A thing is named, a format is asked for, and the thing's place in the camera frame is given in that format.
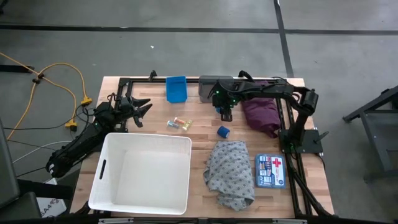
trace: gray patterned cloth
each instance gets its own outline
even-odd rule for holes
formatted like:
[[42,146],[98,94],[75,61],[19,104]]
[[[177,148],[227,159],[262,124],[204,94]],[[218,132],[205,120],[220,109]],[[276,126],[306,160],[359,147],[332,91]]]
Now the gray patterned cloth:
[[244,141],[219,141],[203,173],[209,190],[217,190],[218,203],[240,211],[254,201],[254,183]]

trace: butcher block tabletop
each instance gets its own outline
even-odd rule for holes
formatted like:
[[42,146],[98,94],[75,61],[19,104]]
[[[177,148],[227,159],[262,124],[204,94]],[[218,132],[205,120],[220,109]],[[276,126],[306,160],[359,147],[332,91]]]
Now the butcher block tabletop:
[[[116,93],[120,77],[104,77],[99,92],[97,105],[107,101],[107,96]],[[288,78],[289,83],[295,86],[304,86],[302,78]],[[114,217],[203,217],[203,218],[293,218],[292,196],[290,186],[286,189],[265,189],[255,187],[255,200],[245,210],[235,212],[234,210],[217,203],[218,192],[209,191],[203,180],[203,171],[217,141],[225,139],[217,135],[218,128],[223,125],[231,130],[227,140],[242,140],[246,142],[249,157],[254,171],[254,158],[257,154],[282,154],[279,148],[279,140],[271,139],[266,134],[252,130],[246,124],[246,118],[238,105],[233,108],[233,121],[224,122],[216,112],[211,103],[201,103],[198,95],[198,84],[187,84],[188,99],[185,103],[171,104],[166,100],[164,83],[134,83],[132,96],[137,99],[150,98],[152,108],[146,113],[142,123],[144,127],[138,128],[132,119],[127,121],[127,128],[131,133],[167,134],[173,136],[186,136],[192,140],[192,157],[190,168],[189,194],[187,211],[183,215],[149,215],[139,213],[113,212]],[[289,120],[285,102],[282,100],[289,128]],[[167,128],[167,121],[178,117],[182,120],[192,120],[193,124],[185,132],[181,128]],[[312,118],[306,123],[306,129],[314,128]],[[92,154],[85,159],[81,165],[80,175],[73,197],[71,212],[79,210],[90,196],[93,179],[97,168],[100,154]],[[322,161],[314,154],[302,154],[305,177],[308,188],[317,200],[330,213],[333,213],[331,198],[326,181]],[[303,194],[296,184],[297,194],[301,211],[305,212]]]

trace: red cross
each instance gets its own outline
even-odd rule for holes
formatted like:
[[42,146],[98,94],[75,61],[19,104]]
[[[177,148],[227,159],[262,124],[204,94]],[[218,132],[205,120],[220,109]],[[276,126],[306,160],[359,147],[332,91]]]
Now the red cross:
[[272,164],[275,165],[276,168],[278,168],[279,165],[281,165],[282,163],[279,162],[278,159],[275,159],[275,160],[272,162]]

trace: gray floor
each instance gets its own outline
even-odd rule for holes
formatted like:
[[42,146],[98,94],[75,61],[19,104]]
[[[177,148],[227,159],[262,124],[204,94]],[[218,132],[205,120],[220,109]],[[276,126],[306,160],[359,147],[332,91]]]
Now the gray floor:
[[[280,0],[287,29],[398,29],[394,0]],[[271,0],[217,1],[21,1],[12,0],[0,22],[79,26],[277,28]],[[97,100],[106,75],[237,75],[286,77],[278,34],[47,32],[0,30],[0,51],[37,69],[68,62],[84,74],[90,97]],[[295,77],[320,95],[315,124],[330,134],[323,140],[326,174],[337,215],[391,222],[398,208],[398,180],[366,185],[364,174],[380,164],[362,124],[341,117],[397,85],[397,36],[288,35]],[[0,58],[0,63],[10,61]],[[82,98],[79,76],[52,68],[51,80]],[[0,117],[13,127],[29,99],[33,75],[0,75]],[[72,114],[72,98],[48,83],[40,84],[21,127],[54,126]],[[63,128],[19,131],[13,139],[43,145],[70,140]],[[33,147],[10,142],[13,159]],[[15,164],[18,174],[44,166],[43,149]],[[24,176],[47,180],[45,171]]]

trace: purple bag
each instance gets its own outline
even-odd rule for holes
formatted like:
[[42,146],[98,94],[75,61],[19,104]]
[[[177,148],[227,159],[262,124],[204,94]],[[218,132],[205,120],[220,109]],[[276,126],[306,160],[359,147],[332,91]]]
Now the purple bag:
[[275,131],[280,129],[280,119],[272,98],[253,98],[242,101],[242,108],[250,128],[262,131],[271,138],[278,136]]

